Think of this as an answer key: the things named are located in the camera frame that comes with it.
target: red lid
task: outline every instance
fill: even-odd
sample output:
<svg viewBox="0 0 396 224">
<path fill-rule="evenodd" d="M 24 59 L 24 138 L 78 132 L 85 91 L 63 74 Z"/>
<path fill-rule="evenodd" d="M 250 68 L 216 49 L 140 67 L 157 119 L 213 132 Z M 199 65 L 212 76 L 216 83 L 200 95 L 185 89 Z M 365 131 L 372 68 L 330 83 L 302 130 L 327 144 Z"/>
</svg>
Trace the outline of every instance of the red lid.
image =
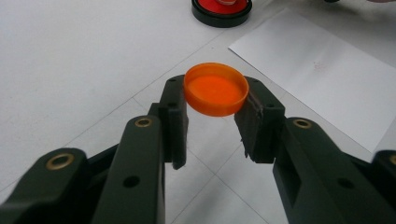
<svg viewBox="0 0 396 224">
<path fill-rule="evenodd" d="M 237 70 L 221 63 L 201 63 L 184 77 L 189 105 L 208 116 L 223 117 L 237 112 L 248 96 L 248 82 Z"/>
<path fill-rule="evenodd" d="M 218 0 L 198 0 L 199 5 L 203 7 L 204 9 L 214 12 L 214 13 L 219 13 L 219 14 L 234 14 L 238 13 L 242 10 L 244 10 L 247 5 L 248 1 L 247 0 L 221 0 L 219 2 Z"/>
</svg>

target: white surface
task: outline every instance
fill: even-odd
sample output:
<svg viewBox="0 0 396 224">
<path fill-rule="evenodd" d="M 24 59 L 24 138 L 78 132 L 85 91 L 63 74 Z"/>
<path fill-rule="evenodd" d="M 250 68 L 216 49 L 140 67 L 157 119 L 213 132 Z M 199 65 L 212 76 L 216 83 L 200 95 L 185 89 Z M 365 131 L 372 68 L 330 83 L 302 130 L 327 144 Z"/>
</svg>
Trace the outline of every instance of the white surface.
<svg viewBox="0 0 396 224">
<path fill-rule="evenodd" d="M 147 113 L 150 104 L 160 100 L 166 79 L 202 62 L 226 63 L 259 79 L 286 106 L 288 117 L 316 121 L 341 149 L 370 160 L 372 153 L 228 46 L 290 7 L 353 46 L 394 64 L 396 32 L 380 25 L 395 24 L 394 5 L 365 1 L 328 5 L 318 0 L 254 1 L 253 5 L 245 24 L 216 29 L 198 22 L 191 15 L 191 2 L 185 0 L 2 1 L 0 200 L 44 153 L 69 146 L 91 156 L 120 141 L 122 123 Z M 229 118 L 212 122 L 190 109 L 189 117 L 187 164 L 178 171 L 166 165 L 166 223 L 240 224 L 240 217 L 243 223 L 285 223 L 271 165 L 245 159 Z M 380 147 L 396 148 L 395 127 L 392 124 Z M 210 144 L 216 133 L 226 147 Z M 261 192 L 253 194 L 254 188 Z"/>
<path fill-rule="evenodd" d="M 396 117 L 396 69 L 288 9 L 230 49 L 370 151 Z"/>
</svg>

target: white sheet of paper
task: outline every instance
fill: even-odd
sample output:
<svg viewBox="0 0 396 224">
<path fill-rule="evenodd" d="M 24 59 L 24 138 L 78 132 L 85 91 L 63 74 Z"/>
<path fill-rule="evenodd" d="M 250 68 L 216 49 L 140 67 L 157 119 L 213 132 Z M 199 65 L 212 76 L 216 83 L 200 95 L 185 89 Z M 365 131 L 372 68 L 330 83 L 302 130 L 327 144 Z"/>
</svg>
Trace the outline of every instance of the white sheet of paper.
<svg viewBox="0 0 396 224">
<path fill-rule="evenodd" d="M 395 68 L 288 9 L 230 49 L 372 152 L 396 116 Z"/>
</svg>

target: orange lid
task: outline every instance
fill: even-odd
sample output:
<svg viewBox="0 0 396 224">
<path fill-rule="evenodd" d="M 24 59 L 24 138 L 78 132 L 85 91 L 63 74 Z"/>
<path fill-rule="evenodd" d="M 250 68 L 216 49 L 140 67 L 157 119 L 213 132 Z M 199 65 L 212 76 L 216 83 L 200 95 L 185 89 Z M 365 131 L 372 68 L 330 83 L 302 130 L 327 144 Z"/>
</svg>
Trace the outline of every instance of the orange lid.
<svg viewBox="0 0 396 224">
<path fill-rule="evenodd" d="M 237 112 L 248 96 L 248 82 L 235 69 L 221 63 L 201 63 L 187 71 L 184 94 L 200 113 L 223 117 Z"/>
</svg>

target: orange plastic disc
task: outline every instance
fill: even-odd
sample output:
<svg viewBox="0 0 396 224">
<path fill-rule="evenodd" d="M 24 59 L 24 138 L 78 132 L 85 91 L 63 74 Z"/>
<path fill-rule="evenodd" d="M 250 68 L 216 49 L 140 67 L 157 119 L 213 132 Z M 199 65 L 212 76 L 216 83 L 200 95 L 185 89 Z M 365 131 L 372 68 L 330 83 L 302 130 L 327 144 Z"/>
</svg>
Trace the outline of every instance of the orange plastic disc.
<svg viewBox="0 0 396 224">
<path fill-rule="evenodd" d="M 235 69 L 221 63 L 201 63 L 187 71 L 184 94 L 198 112 L 223 117 L 237 112 L 248 96 L 248 82 Z"/>
</svg>

